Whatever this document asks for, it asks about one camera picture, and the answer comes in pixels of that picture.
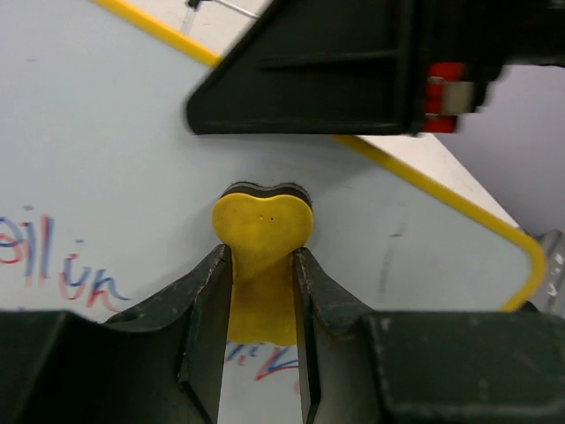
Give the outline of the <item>yellow whiteboard eraser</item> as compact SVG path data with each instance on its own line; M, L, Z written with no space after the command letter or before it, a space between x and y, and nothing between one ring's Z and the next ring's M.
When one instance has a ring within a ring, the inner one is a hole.
M293 252L313 233L313 205L294 183L230 185L216 202L212 224L232 260L228 339L238 344L297 342Z

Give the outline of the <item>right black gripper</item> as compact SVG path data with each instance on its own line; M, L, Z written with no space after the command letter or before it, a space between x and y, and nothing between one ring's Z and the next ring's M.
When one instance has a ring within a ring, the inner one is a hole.
M564 66L562 1L419 1L414 132L453 133L506 65Z

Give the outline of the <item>yellow-framed small whiteboard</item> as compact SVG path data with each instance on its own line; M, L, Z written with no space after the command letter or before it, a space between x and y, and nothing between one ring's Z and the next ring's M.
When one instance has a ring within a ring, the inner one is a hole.
M526 308L539 245L363 134L195 133L220 61L122 1L2 2L2 422L112 423L103 324L225 245L237 182L309 194L301 248L372 309L374 423L561 422L559 324ZM228 327L215 423L304 423L298 342Z

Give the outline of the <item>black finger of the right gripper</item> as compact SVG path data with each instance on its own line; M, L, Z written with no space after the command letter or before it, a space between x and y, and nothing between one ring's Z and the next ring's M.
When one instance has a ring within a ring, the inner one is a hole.
M191 93L197 134L399 135L412 1L274 1Z

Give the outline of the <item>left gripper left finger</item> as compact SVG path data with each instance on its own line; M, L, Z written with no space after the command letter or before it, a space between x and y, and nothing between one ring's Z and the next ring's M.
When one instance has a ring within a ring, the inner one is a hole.
M231 292L230 249L219 245L103 324L116 334L122 366L110 422L217 422Z

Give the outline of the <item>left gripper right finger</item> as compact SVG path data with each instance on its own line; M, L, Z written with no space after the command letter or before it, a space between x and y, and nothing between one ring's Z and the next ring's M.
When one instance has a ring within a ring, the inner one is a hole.
M375 389L359 319L372 309L332 279L306 248L293 252L304 423L374 423Z

